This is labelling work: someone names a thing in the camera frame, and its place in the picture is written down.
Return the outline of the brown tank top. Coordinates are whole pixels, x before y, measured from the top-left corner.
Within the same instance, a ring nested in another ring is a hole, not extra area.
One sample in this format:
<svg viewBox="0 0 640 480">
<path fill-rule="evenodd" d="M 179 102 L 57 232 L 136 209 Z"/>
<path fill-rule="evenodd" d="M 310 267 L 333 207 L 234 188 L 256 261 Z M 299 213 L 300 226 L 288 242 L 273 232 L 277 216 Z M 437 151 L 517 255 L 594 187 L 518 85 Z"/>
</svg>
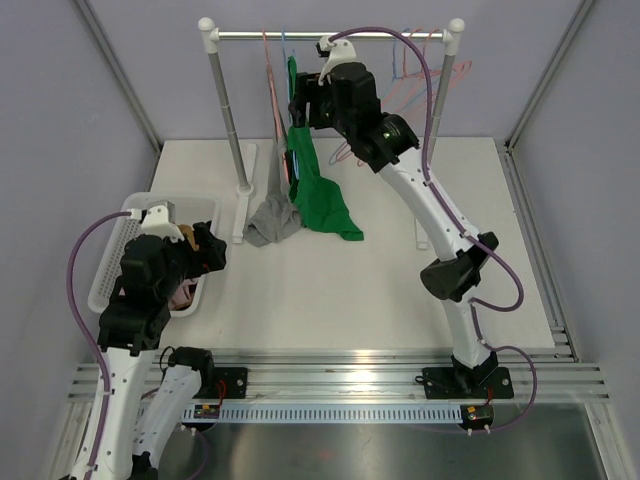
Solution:
<svg viewBox="0 0 640 480">
<path fill-rule="evenodd" d="M 180 224 L 179 229 L 182 235 L 184 236 L 184 238 L 189 242 L 189 245 L 191 246 L 191 248 L 194 251 L 198 251 L 199 245 L 196 242 L 193 227 L 187 224 Z"/>
</svg>

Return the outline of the mauve pink tank top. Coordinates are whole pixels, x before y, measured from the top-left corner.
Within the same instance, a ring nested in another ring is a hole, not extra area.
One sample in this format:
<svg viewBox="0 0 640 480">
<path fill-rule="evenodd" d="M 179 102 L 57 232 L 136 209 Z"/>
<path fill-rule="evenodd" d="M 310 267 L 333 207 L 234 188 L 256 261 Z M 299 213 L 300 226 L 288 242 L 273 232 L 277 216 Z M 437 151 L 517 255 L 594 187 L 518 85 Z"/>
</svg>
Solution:
<svg viewBox="0 0 640 480">
<path fill-rule="evenodd" d="M 109 305 L 123 305 L 135 311 L 157 310 L 167 307 L 169 311 L 184 310 L 194 301 L 195 280 L 184 280 L 180 285 L 172 280 L 159 280 L 151 284 L 126 284 L 119 279 L 109 298 Z"/>
</svg>

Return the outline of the blue hanger of green top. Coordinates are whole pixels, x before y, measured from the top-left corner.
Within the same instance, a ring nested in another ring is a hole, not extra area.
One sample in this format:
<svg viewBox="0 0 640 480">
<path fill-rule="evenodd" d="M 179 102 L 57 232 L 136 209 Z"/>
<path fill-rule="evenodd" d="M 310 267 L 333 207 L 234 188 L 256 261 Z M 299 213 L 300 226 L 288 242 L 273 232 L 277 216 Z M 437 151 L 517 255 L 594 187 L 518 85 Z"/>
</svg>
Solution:
<svg viewBox="0 0 640 480">
<path fill-rule="evenodd" d="M 284 28 L 281 30 L 281 52 L 283 57 L 284 71 L 285 71 L 285 79 L 286 79 L 286 95 L 287 95 L 287 108 L 289 102 L 292 100 L 292 87 L 291 87 L 291 74 L 289 70 L 289 56 L 286 44 L 286 33 Z M 299 180 L 299 164 L 297 160 L 297 156 L 295 152 L 291 152 L 291 163 L 292 163 L 292 176 L 294 180 Z"/>
</svg>

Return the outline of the blue hanger of mauve top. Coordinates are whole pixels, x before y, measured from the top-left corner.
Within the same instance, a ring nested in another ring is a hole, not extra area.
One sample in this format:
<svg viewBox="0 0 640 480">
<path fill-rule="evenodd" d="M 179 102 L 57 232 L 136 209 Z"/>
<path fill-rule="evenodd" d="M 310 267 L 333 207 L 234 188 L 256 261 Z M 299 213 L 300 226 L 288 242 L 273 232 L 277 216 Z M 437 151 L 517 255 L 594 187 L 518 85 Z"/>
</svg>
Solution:
<svg viewBox="0 0 640 480">
<path fill-rule="evenodd" d="M 430 76 L 428 91 L 424 71 L 414 52 L 390 37 L 380 45 L 354 44 L 358 60 L 374 75 L 381 110 L 401 116 L 420 139 L 424 137 L 426 109 L 433 105 L 437 79 Z"/>
</svg>

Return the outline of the pink hanger of brown top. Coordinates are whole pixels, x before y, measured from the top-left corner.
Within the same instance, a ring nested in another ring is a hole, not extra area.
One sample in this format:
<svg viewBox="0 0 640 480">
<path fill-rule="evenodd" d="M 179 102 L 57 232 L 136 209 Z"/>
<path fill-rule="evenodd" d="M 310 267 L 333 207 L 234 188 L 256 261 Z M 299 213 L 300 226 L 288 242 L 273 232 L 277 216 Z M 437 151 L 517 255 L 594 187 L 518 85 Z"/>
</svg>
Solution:
<svg viewBox="0 0 640 480">
<path fill-rule="evenodd" d="M 456 63 L 454 56 L 445 55 L 439 68 L 430 67 L 431 93 L 428 93 L 426 84 L 423 82 L 425 76 L 422 68 L 415 72 L 410 72 L 408 69 L 406 45 L 402 49 L 402 65 L 398 66 L 397 43 L 398 40 L 395 39 L 392 48 L 392 77 L 388 87 L 380 94 L 381 104 L 392 106 L 394 113 L 405 118 L 412 118 L 422 109 L 430 108 L 430 135 L 424 141 L 428 150 L 427 164 L 430 165 L 450 84 L 456 85 L 469 73 L 472 61 Z"/>
</svg>

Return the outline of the pink hanger of black top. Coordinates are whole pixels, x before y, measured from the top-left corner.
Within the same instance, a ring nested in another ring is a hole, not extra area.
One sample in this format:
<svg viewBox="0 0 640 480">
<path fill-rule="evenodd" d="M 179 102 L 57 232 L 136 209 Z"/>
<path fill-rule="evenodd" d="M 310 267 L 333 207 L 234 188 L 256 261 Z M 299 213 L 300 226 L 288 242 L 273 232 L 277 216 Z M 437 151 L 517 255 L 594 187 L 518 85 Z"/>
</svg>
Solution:
<svg viewBox="0 0 640 480">
<path fill-rule="evenodd" d="M 436 28 L 434 30 L 431 30 L 428 34 L 426 34 L 425 38 L 420 38 L 420 39 L 418 38 L 419 37 L 418 34 L 425 33 L 425 31 L 423 29 L 421 29 L 421 28 L 416 28 L 416 29 L 413 29 L 413 30 L 410 30 L 410 29 L 407 28 L 407 29 L 405 29 L 403 31 L 403 33 L 410 33 L 409 38 L 411 40 L 413 40 L 414 43 L 417 44 L 417 46 L 419 47 L 419 50 L 421 51 L 421 54 L 423 55 L 423 57 L 426 60 L 427 56 L 428 56 L 427 54 L 428 54 L 428 51 L 430 49 L 431 44 L 436 44 L 436 42 L 440 43 L 439 40 L 435 40 L 435 41 L 432 42 L 432 39 L 436 36 L 436 34 L 442 33 L 442 31 L 441 31 L 441 29 Z M 400 41 L 398 41 L 398 43 L 396 44 L 396 54 L 398 55 L 398 57 L 397 57 L 398 66 L 402 65 L 402 49 L 403 49 L 404 45 L 405 44 L 403 44 Z M 391 77 L 392 77 L 392 48 L 393 48 L 393 46 L 391 47 L 391 69 L 390 69 L 391 73 L 390 73 L 389 83 L 390 83 Z M 408 47 L 407 47 L 407 60 L 409 61 L 408 69 L 409 69 L 410 72 L 415 72 L 419 68 L 422 68 L 420 66 L 419 62 L 413 56 L 413 53 L 410 51 L 410 49 Z M 436 66 L 430 66 L 430 67 L 439 68 L 442 65 L 442 63 L 443 63 L 443 61 L 440 62 L 440 64 L 438 64 Z M 448 91 L 450 91 L 451 89 L 454 89 L 461 81 L 463 81 L 465 79 L 465 77 L 468 74 L 466 74 L 460 81 L 458 81 L 456 83 L 456 85 L 450 84 L 450 88 L 449 88 Z"/>
</svg>

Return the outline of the green tank top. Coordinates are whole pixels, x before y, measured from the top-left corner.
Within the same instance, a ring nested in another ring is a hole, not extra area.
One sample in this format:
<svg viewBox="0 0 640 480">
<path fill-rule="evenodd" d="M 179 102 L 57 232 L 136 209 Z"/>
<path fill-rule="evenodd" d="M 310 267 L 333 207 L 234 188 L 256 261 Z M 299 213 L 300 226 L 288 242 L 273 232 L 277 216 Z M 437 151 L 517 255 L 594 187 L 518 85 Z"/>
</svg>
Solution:
<svg viewBox="0 0 640 480">
<path fill-rule="evenodd" d="M 359 242 L 364 232 L 351 219 L 340 186 L 321 175 L 310 128 L 289 127 L 287 149 L 297 160 L 298 177 L 289 197 L 302 225 L 314 232 L 336 234 L 342 240 Z"/>
</svg>

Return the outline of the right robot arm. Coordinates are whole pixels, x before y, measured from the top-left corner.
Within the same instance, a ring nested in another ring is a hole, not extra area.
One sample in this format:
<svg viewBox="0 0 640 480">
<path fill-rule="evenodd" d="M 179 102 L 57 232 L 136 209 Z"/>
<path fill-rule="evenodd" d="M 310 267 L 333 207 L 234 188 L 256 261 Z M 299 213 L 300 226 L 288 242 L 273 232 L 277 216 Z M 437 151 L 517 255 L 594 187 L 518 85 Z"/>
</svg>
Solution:
<svg viewBox="0 0 640 480">
<path fill-rule="evenodd" d="M 356 61 L 328 73 L 295 73 L 289 104 L 296 127 L 331 128 L 354 155 L 405 202 L 435 250 L 420 273 L 424 288 L 440 300 L 453 340 L 451 366 L 426 367 L 420 376 L 431 399 L 514 396 L 510 373 L 481 341 L 474 309 L 481 270 L 494 256 L 497 236 L 480 232 L 443 191 L 422 160 L 423 147 L 399 115 L 383 111 L 374 76 Z"/>
</svg>

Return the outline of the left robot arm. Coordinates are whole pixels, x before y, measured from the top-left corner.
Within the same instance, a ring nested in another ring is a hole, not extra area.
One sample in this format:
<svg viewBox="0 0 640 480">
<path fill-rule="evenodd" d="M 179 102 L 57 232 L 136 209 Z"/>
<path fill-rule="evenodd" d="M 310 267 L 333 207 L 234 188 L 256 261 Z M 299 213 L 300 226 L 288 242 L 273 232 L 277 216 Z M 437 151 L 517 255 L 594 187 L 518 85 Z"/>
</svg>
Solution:
<svg viewBox="0 0 640 480">
<path fill-rule="evenodd" d="M 121 273 L 99 318 L 100 368 L 89 424 L 71 479 L 155 479 L 165 446 L 193 397 L 208 396 L 216 374 L 211 353 L 179 347 L 146 410 L 144 383 L 171 318 L 169 303 L 186 280 L 226 266 L 226 244 L 207 222 L 184 239 L 141 234 L 130 240 Z"/>
</svg>

